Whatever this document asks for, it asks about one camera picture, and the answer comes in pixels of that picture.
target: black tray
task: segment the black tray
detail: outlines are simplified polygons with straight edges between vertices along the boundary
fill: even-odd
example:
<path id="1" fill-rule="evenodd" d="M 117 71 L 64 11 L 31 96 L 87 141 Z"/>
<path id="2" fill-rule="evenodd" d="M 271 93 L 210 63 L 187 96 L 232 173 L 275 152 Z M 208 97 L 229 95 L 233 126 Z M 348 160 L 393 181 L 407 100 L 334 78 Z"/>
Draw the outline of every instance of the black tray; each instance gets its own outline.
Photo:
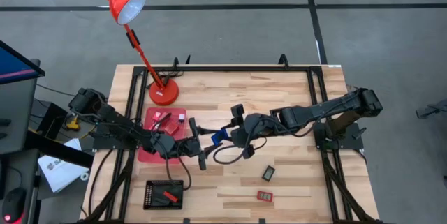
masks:
<path id="1" fill-rule="evenodd" d="M 172 202 L 163 196 L 163 192 L 173 192 L 178 199 L 177 202 Z M 176 210 L 183 207 L 183 181 L 182 180 L 156 180 L 146 181 L 145 201 L 143 202 L 144 210 Z"/>

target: white paper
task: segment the white paper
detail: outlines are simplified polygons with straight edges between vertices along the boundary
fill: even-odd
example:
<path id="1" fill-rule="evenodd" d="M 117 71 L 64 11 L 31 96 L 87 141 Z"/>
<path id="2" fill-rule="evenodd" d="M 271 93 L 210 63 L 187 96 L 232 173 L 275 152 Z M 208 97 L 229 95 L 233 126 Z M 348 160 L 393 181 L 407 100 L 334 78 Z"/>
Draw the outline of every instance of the white paper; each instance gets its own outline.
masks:
<path id="1" fill-rule="evenodd" d="M 67 147 L 71 147 L 78 151 L 81 150 L 81 145 L 79 139 L 72 139 L 65 143 Z M 67 163 L 58 158 L 53 158 L 50 156 L 42 156 L 38 160 L 38 164 L 41 167 L 45 178 L 51 187 L 53 193 L 58 193 L 65 187 L 67 187 L 71 182 L 75 181 L 81 174 L 88 172 L 89 169 Z"/>

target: red desk lamp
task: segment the red desk lamp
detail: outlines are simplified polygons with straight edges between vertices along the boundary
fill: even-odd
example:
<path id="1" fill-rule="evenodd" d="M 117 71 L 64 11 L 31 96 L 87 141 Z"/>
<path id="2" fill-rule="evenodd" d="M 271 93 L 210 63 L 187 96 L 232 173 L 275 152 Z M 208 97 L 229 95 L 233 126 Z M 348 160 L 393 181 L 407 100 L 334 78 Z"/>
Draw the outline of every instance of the red desk lamp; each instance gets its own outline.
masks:
<path id="1" fill-rule="evenodd" d="M 172 79 L 169 79 L 166 84 L 161 81 L 159 75 L 146 59 L 135 32 L 127 25 L 142 10 L 145 2 L 146 0 L 109 0 L 110 12 L 119 25 L 124 25 L 132 47 L 140 54 L 141 59 L 145 62 L 147 69 L 154 78 L 155 85 L 151 85 L 149 89 L 150 98 L 157 105 L 169 105 L 179 96 L 179 87 Z"/>

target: blue connector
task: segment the blue connector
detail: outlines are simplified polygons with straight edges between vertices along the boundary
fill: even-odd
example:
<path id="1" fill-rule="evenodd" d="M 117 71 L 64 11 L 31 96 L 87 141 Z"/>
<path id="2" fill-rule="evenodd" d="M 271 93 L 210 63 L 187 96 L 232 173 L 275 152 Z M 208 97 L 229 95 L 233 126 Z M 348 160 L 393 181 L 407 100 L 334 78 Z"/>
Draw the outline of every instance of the blue connector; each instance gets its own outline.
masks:
<path id="1" fill-rule="evenodd" d="M 228 139 L 228 133 L 225 129 L 221 129 L 211 136 L 213 144 L 217 147 L 222 140 Z"/>

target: lamp base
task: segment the lamp base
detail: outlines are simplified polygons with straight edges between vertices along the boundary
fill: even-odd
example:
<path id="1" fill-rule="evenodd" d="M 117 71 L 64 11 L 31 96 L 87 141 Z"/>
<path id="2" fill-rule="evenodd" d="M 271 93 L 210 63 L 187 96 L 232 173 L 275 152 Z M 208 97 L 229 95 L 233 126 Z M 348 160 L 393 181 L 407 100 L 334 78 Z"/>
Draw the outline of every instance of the lamp base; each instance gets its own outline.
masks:
<path id="1" fill-rule="evenodd" d="M 149 89 L 149 96 L 157 105 L 170 105 L 174 103 L 179 96 L 179 86 L 172 79 L 168 80 L 168 83 L 163 90 L 153 83 Z"/>

